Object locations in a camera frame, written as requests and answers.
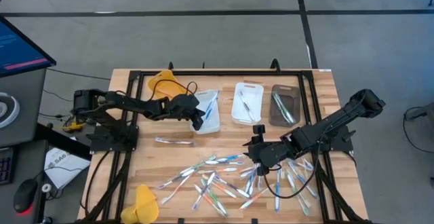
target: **plastic container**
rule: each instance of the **plastic container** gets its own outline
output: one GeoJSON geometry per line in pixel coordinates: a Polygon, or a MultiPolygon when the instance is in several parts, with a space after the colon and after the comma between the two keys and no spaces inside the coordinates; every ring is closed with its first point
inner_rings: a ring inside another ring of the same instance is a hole
{"type": "Polygon", "coordinates": [[[290,128],[300,122],[300,88],[276,84],[271,89],[271,94],[274,92],[278,93],[283,105],[291,113],[294,123],[285,120],[272,95],[270,98],[270,125],[290,128]]]}
{"type": "Polygon", "coordinates": [[[264,88],[258,84],[237,83],[235,86],[235,93],[233,96],[232,105],[232,120],[241,125],[254,126],[260,120],[260,110],[262,107],[262,95],[264,94],[264,88]],[[253,120],[247,109],[244,106],[239,92],[243,93],[244,101],[247,102],[248,107],[253,115],[253,120]]]}
{"type": "MultiPolygon", "coordinates": [[[[208,105],[216,94],[216,90],[206,90],[201,92],[196,92],[195,96],[199,101],[199,105],[196,108],[206,112],[208,105]]],[[[218,132],[220,130],[220,116],[218,114],[218,100],[214,103],[212,111],[208,119],[205,119],[206,115],[202,116],[203,124],[199,130],[193,128],[193,123],[190,122],[190,130],[196,132],[197,134],[207,134],[218,132]]]]}
{"type": "Polygon", "coordinates": [[[176,81],[179,83],[179,81],[174,77],[174,74],[171,70],[164,70],[149,79],[148,88],[153,91],[155,85],[157,85],[157,87],[155,88],[154,96],[156,98],[168,97],[170,100],[178,94],[186,93],[185,88],[179,86],[177,83],[172,81],[176,81]]]}

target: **black cable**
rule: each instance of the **black cable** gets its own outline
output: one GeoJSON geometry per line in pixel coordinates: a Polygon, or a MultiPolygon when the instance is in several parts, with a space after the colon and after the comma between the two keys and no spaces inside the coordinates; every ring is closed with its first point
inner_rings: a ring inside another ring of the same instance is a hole
{"type": "Polygon", "coordinates": [[[194,91],[194,92],[190,92],[190,93],[195,94],[195,93],[197,92],[197,83],[195,83],[194,81],[190,81],[190,82],[187,84],[185,94],[188,94],[188,93],[189,93],[189,87],[190,87],[191,84],[195,84],[195,85],[196,85],[196,88],[195,88],[195,91],[194,91]]]}
{"type": "Polygon", "coordinates": [[[190,92],[191,94],[194,94],[194,93],[196,93],[196,91],[197,91],[197,83],[194,82],[194,81],[190,81],[189,84],[187,85],[187,87],[184,87],[181,83],[179,83],[179,82],[177,82],[177,81],[174,81],[174,80],[171,80],[171,79],[161,79],[161,80],[157,81],[157,83],[155,84],[154,89],[153,89],[153,91],[152,91],[152,95],[151,95],[151,97],[148,99],[148,101],[151,101],[151,100],[152,100],[152,98],[153,98],[154,95],[155,95],[155,90],[157,89],[157,85],[158,85],[158,83],[160,83],[160,82],[162,82],[162,81],[171,81],[171,82],[173,82],[173,83],[178,84],[179,86],[181,86],[182,88],[184,88],[184,89],[186,90],[186,94],[188,94],[189,92],[190,92]],[[192,84],[192,83],[196,84],[196,90],[195,90],[195,92],[192,92],[192,91],[189,90],[189,86],[190,86],[190,84],[192,84]]]}
{"type": "Polygon", "coordinates": [[[410,111],[410,110],[412,110],[412,109],[419,109],[420,107],[411,107],[411,108],[409,108],[409,109],[407,109],[407,111],[404,113],[404,117],[403,117],[403,119],[402,119],[402,129],[403,129],[403,131],[404,131],[404,134],[406,135],[406,138],[407,138],[407,141],[415,148],[415,149],[417,149],[417,150],[420,150],[420,151],[422,151],[422,152],[425,152],[425,153],[434,153],[434,151],[428,151],[428,150],[424,150],[424,149],[421,149],[421,148],[419,148],[419,147],[417,147],[411,140],[410,140],[410,137],[408,137],[408,134],[407,134],[407,130],[406,130],[406,116],[407,116],[407,113],[408,113],[408,111],[410,111]]]}
{"type": "Polygon", "coordinates": [[[63,128],[62,128],[62,130],[63,130],[64,132],[68,132],[67,129],[65,130],[65,127],[68,127],[68,123],[71,122],[73,119],[75,119],[75,116],[70,116],[70,117],[65,121],[65,123],[63,123],[63,128]]]}
{"type": "Polygon", "coordinates": [[[42,117],[42,118],[45,118],[45,119],[53,119],[53,120],[57,120],[57,121],[59,121],[59,122],[63,122],[64,120],[63,119],[58,119],[58,118],[53,118],[53,117],[46,117],[46,116],[44,116],[44,115],[39,115],[40,117],[42,117]]]}
{"type": "Polygon", "coordinates": [[[53,117],[53,118],[58,118],[58,119],[63,118],[63,117],[66,117],[66,116],[69,116],[69,115],[61,115],[61,114],[57,114],[57,115],[47,115],[47,114],[40,113],[40,112],[39,112],[39,114],[40,114],[40,115],[43,115],[43,116],[46,116],[46,117],[53,117]]]}
{"type": "Polygon", "coordinates": [[[54,193],[49,192],[48,198],[45,199],[45,201],[51,201],[51,200],[58,200],[63,195],[63,189],[59,190],[57,189],[54,193]]]}
{"type": "MultiPolygon", "coordinates": [[[[320,148],[321,148],[321,144],[318,144],[317,160],[315,160],[315,165],[313,166],[313,170],[312,170],[312,174],[311,174],[311,176],[306,180],[306,182],[303,184],[303,186],[302,186],[302,187],[301,187],[297,192],[295,192],[295,193],[293,193],[292,195],[289,195],[289,196],[280,196],[279,194],[275,193],[275,192],[271,189],[270,184],[269,184],[269,182],[268,182],[268,180],[267,180],[267,177],[266,177],[265,174],[264,174],[265,184],[266,184],[267,187],[269,188],[270,192],[271,192],[274,196],[276,196],[276,197],[278,197],[278,198],[282,198],[282,199],[290,199],[290,198],[293,198],[293,197],[297,196],[299,193],[301,193],[301,191],[303,191],[303,189],[304,189],[305,187],[307,187],[307,185],[309,184],[309,182],[313,179],[313,176],[315,176],[315,171],[317,170],[317,166],[318,166],[318,162],[319,162],[319,151],[320,151],[319,149],[320,149],[320,148]]],[[[261,167],[262,167],[262,170],[264,171],[265,168],[264,168],[264,165],[263,165],[263,164],[261,164],[261,167]]]]}
{"type": "Polygon", "coordinates": [[[76,171],[76,170],[84,170],[84,169],[81,169],[81,168],[66,169],[66,168],[63,168],[61,166],[52,166],[52,167],[43,169],[40,173],[38,173],[35,177],[33,177],[33,179],[37,178],[40,174],[44,173],[46,170],[51,170],[51,169],[55,169],[55,168],[62,169],[62,170],[67,170],[69,172],[76,171]]]}
{"type": "Polygon", "coordinates": [[[282,169],[282,166],[280,165],[280,164],[276,164],[277,166],[278,166],[278,168],[276,168],[276,169],[269,169],[270,171],[275,171],[275,170],[280,170],[280,169],[282,169]]]}
{"type": "Polygon", "coordinates": [[[47,70],[49,70],[49,71],[55,71],[55,72],[59,72],[59,73],[62,73],[62,74],[67,74],[67,75],[76,75],[76,76],[80,76],[80,77],[86,77],[86,78],[93,78],[93,79],[101,79],[101,80],[105,80],[105,81],[110,81],[109,78],[104,78],[104,77],[94,77],[94,76],[91,76],[91,75],[82,75],[82,74],[77,74],[77,73],[72,73],[72,72],[59,71],[59,70],[51,69],[51,68],[48,68],[47,70]]]}
{"type": "Polygon", "coordinates": [[[58,98],[60,98],[60,99],[62,99],[64,101],[66,101],[66,102],[73,102],[73,100],[69,100],[69,99],[63,98],[63,97],[57,95],[57,93],[55,93],[55,92],[49,92],[49,91],[47,91],[45,89],[43,89],[43,91],[46,92],[46,93],[48,93],[48,94],[54,95],[54,96],[56,96],[56,97],[58,97],[58,98]]]}
{"type": "Polygon", "coordinates": [[[92,187],[92,182],[94,181],[95,174],[96,174],[96,172],[98,171],[98,169],[99,169],[99,167],[100,167],[102,161],[104,160],[104,158],[105,158],[109,153],[110,153],[110,151],[107,151],[107,152],[106,152],[106,153],[101,157],[100,161],[96,164],[96,167],[95,167],[94,172],[92,173],[92,176],[90,177],[89,185],[87,186],[87,191],[86,191],[86,198],[85,198],[85,201],[84,201],[84,211],[85,211],[85,214],[86,214],[86,215],[89,214],[89,211],[87,210],[87,207],[88,207],[88,203],[89,203],[89,194],[90,194],[90,189],[91,189],[91,187],[92,187]]]}

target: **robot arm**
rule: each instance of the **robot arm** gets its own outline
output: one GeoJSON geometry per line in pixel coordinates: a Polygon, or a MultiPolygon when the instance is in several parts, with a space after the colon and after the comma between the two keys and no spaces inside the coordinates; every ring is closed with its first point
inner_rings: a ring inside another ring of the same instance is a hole
{"type": "Polygon", "coordinates": [[[203,123],[201,116],[205,114],[203,111],[196,109],[198,104],[199,101],[192,94],[179,94],[172,100],[165,97],[143,101],[117,92],[103,92],[97,89],[78,90],[74,93],[73,114],[79,120],[90,118],[108,129],[122,130],[122,122],[111,117],[106,111],[108,109],[123,109],[140,113],[154,121],[191,119],[194,129],[198,130],[203,123]]]}
{"type": "Polygon", "coordinates": [[[248,146],[247,156],[254,163],[261,163],[264,166],[258,168],[258,174],[264,175],[269,172],[269,168],[275,164],[290,158],[296,158],[305,153],[312,152],[320,143],[330,143],[334,135],[342,127],[353,121],[357,117],[373,118],[381,113],[385,106],[383,100],[379,99],[371,90],[361,90],[350,97],[350,101],[335,113],[317,122],[315,125],[298,127],[280,137],[280,141],[264,142],[263,125],[254,126],[256,136],[246,143],[248,146]]]}

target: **keyboard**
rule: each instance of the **keyboard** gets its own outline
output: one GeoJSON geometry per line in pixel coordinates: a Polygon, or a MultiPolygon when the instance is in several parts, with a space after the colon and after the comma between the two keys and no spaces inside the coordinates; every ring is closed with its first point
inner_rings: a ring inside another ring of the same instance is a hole
{"type": "Polygon", "coordinates": [[[12,183],[17,149],[13,147],[0,149],[0,185],[12,183]]]}

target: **computer mouse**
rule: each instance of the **computer mouse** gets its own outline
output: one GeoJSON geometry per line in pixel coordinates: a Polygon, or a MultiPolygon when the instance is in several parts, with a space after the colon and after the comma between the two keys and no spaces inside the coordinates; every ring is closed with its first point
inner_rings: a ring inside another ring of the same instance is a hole
{"type": "Polygon", "coordinates": [[[32,206],[38,182],[35,179],[27,179],[21,183],[14,196],[14,209],[23,213],[32,206]]]}

